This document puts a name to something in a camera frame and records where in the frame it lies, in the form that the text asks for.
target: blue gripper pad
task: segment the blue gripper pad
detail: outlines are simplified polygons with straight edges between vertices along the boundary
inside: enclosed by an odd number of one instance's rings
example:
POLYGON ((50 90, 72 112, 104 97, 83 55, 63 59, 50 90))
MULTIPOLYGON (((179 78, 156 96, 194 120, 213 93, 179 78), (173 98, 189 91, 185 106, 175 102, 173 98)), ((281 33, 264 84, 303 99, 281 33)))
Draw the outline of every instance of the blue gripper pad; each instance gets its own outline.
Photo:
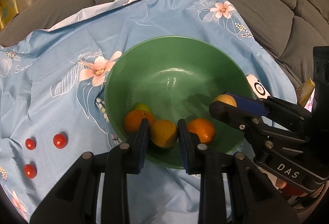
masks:
POLYGON ((255 116, 265 116, 267 117, 268 115, 268 111, 265 109, 263 104, 260 104, 256 101, 252 101, 249 100, 247 98, 241 97, 241 96, 237 96, 231 93, 225 93, 228 94, 230 96, 232 96, 235 101, 236 101, 236 105, 239 109, 242 109, 244 111, 246 111, 249 114, 255 115, 255 116))

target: pink flower print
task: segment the pink flower print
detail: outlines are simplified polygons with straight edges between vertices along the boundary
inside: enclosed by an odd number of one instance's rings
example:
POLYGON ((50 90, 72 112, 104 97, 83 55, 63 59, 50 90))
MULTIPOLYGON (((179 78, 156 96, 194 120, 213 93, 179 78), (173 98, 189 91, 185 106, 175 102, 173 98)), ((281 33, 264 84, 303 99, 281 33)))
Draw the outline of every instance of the pink flower print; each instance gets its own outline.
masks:
POLYGON ((115 61, 113 60, 120 57, 121 55, 122 53, 120 51, 116 51, 108 61, 104 57, 99 56, 95 59, 94 63, 78 62, 79 64, 90 68, 83 69, 80 72, 79 81, 87 80, 93 77, 93 86, 100 86, 105 81, 105 73, 110 71, 115 64, 115 61))
POLYGON ((230 6, 230 2, 225 1, 224 4, 222 3, 216 3, 215 6, 210 9, 211 12, 217 12, 216 13, 216 18, 221 18, 222 15, 224 15, 225 18, 230 19, 231 18, 231 14, 230 11, 234 11, 235 9, 230 6))
POLYGON ((13 193, 10 192, 10 194, 13 196, 12 198, 12 204, 16 207, 17 211, 22 215, 22 217, 27 220, 27 209, 24 205, 22 205, 21 201, 17 197, 16 193, 13 191, 13 193))

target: curtain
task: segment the curtain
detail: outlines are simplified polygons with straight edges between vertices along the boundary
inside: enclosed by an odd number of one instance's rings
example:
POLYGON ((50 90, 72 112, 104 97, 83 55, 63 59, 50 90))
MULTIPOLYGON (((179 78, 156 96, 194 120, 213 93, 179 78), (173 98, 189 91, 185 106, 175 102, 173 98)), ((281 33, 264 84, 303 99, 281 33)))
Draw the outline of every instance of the curtain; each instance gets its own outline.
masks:
POLYGON ((16 0, 0 0, 0 30, 18 13, 16 0))

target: green bowl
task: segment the green bowl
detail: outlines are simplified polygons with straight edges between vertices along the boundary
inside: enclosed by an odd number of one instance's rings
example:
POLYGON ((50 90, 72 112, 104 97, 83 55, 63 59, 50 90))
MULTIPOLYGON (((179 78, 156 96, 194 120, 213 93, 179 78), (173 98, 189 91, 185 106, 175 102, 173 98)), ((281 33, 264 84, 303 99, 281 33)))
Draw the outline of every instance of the green bowl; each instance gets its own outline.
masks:
MULTIPOLYGON (((208 112, 213 100, 225 92, 253 97, 246 76, 228 55, 197 39, 158 37, 133 46, 113 66, 105 86, 106 112, 122 141, 126 141, 124 118, 139 102, 147 104, 156 119, 175 124, 182 118, 187 124, 206 118, 216 128, 210 147, 227 153, 242 141, 243 133, 208 112)), ((148 147, 146 158, 183 169, 178 142, 170 151, 148 147)))

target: floral print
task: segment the floral print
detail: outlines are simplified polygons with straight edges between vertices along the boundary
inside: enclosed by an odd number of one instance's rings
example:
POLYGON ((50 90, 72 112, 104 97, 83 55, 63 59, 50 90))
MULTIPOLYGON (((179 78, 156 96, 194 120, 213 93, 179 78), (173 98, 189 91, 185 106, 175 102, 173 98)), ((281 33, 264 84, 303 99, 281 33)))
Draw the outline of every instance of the floral print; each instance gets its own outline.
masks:
POLYGON ((0 62, 0 76, 5 78, 10 69, 12 68, 13 65, 13 61, 21 61, 21 57, 19 54, 24 53, 24 52, 14 52, 11 51, 10 49, 6 49, 6 54, 7 57, 4 58, 1 62, 0 62))
POLYGON ((244 33, 241 35, 242 38, 254 38, 254 36, 251 33, 244 33))
POLYGON ((105 102, 103 100, 101 100, 100 98, 97 98, 96 103, 98 105, 98 108, 101 110, 104 119, 106 119, 106 121, 109 122, 109 118, 107 116, 106 109, 105 109, 105 102))
POLYGON ((13 191, 9 191, 9 193, 11 194, 12 196, 12 199, 11 199, 11 202, 12 204, 16 207, 17 211, 22 215, 22 217, 25 219, 25 220, 28 220, 28 217, 27 217, 27 213, 28 213, 28 210, 27 208, 25 207, 25 205, 22 203, 22 201, 17 197, 16 193, 13 191))
POLYGON ((230 2, 200 0, 194 4, 200 7, 198 13, 202 22, 217 22, 240 40, 241 38, 253 38, 243 19, 230 2))
POLYGON ((120 57, 121 55, 122 53, 117 51, 117 54, 114 54, 108 61, 103 56, 98 56, 94 63, 78 62, 78 64, 82 64, 90 68, 83 69, 80 72, 79 81, 93 78, 93 86, 100 86, 105 81, 105 73, 110 71, 115 64, 113 60, 120 57))
POLYGON ((240 23, 235 23, 235 27, 237 27, 242 32, 245 32, 247 30, 246 27, 241 25, 240 23))
POLYGON ((111 134, 111 139, 113 139, 115 145, 119 145, 122 143, 122 140, 118 137, 117 134, 111 134))
POLYGON ((8 178, 6 170, 0 166, 0 172, 1 172, 1 179, 3 181, 6 181, 8 178))
POLYGON ((230 2, 225 1, 224 4, 222 3, 215 3, 215 7, 210 9, 210 12, 217 12, 216 18, 220 19, 222 16, 224 16, 227 19, 231 18, 230 11, 234 11, 235 9, 230 6, 230 2))

